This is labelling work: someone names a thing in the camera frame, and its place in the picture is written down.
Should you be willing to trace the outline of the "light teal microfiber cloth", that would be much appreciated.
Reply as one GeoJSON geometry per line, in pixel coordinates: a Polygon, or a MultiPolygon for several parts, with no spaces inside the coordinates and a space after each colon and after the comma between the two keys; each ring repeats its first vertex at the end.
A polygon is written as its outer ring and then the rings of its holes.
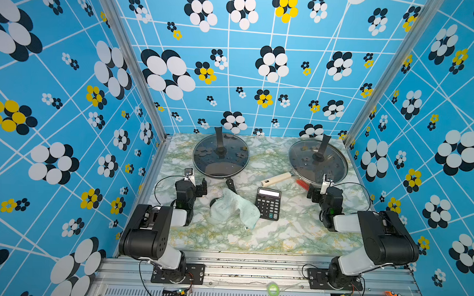
{"type": "Polygon", "coordinates": [[[219,200],[210,207],[207,221],[222,224],[233,217],[238,217],[246,228],[254,229],[260,219],[260,212],[251,201],[225,188],[219,200]]]}

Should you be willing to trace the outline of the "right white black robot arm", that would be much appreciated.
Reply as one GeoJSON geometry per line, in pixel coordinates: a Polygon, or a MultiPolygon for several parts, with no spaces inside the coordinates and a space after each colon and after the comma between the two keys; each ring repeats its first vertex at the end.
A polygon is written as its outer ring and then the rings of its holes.
{"type": "Polygon", "coordinates": [[[356,285],[364,273],[386,267],[416,262],[419,246],[414,242],[399,215],[393,211],[360,210],[343,213],[343,191],[333,186],[310,186],[307,198],[320,206],[319,220],[331,232],[355,233],[362,236],[363,246],[331,260],[325,270],[331,288],[344,289],[356,285]]]}

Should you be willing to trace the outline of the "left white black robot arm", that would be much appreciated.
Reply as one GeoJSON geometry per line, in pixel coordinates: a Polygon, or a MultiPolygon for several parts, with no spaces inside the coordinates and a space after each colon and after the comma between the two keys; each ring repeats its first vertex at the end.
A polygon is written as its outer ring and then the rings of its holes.
{"type": "Polygon", "coordinates": [[[187,227],[197,198],[207,195],[205,179],[195,185],[188,177],[175,182],[177,198],[170,206],[138,204],[121,235],[118,253],[155,267],[152,283],[192,284],[203,265],[187,264],[183,251],[169,243],[172,227],[187,227]]]}

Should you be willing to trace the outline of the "black computer mouse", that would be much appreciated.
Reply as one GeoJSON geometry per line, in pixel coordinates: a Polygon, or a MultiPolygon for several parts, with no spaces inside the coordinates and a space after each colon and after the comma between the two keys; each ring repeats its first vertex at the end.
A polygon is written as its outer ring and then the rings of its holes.
{"type": "Polygon", "coordinates": [[[218,200],[219,198],[214,198],[213,200],[211,200],[210,207],[212,207],[215,204],[215,202],[217,202],[218,200]]]}

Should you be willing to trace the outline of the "black desk calculator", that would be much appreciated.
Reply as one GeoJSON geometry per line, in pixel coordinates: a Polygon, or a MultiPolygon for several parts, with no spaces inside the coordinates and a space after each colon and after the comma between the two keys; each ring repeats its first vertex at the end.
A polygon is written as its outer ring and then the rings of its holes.
{"type": "Polygon", "coordinates": [[[282,193],[269,188],[258,188],[255,206],[260,212],[260,218],[278,221],[280,218],[282,193]]]}

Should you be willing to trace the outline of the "green tape roll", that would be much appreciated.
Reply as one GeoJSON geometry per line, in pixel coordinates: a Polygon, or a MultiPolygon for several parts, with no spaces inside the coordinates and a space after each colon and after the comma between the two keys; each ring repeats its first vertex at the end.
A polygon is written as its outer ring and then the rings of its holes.
{"type": "Polygon", "coordinates": [[[275,282],[268,283],[267,294],[268,296],[279,296],[280,295],[279,286],[275,282]]]}

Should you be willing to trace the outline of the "left green circuit board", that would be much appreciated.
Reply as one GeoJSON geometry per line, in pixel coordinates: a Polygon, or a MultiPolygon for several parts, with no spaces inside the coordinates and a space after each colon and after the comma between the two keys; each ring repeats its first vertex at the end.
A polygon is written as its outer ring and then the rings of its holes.
{"type": "Polygon", "coordinates": [[[162,296],[188,296],[186,289],[163,289],[162,296]]]}

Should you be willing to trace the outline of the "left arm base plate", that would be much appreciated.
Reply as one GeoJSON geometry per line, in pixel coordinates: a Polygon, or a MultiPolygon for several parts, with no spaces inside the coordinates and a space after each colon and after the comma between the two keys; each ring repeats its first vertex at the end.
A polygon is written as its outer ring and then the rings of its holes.
{"type": "Polygon", "coordinates": [[[191,263],[179,266],[176,270],[155,267],[150,282],[159,284],[202,285],[205,277],[205,264],[191,263]]]}

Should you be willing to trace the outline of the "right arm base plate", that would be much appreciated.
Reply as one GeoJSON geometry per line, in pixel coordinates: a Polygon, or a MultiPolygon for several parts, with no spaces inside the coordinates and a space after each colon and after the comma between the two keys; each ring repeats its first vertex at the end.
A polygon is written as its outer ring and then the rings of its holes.
{"type": "Polygon", "coordinates": [[[321,268],[309,268],[307,274],[309,286],[313,290],[363,291],[363,284],[359,276],[346,276],[338,270],[321,268]]]}

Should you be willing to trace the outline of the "aluminium frame rail base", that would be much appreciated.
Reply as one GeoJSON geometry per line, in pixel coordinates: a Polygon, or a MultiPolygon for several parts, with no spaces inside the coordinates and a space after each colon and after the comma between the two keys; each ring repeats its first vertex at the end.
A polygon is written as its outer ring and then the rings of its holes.
{"type": "Polygon", "coordinates": [[[163,289],[186,289],[188,296],[268,296],[275,282],[279,296],[422,296],[410,270],[386,267],[360,276],[363,291],[313,290],[307,269],[329,266],[328,256],[187,251],[189,264],[205,264],[202,285],[152,283],[152,265],[127,257],[109,258],[100,267],[88,296],[162,296],[163,289]]]}

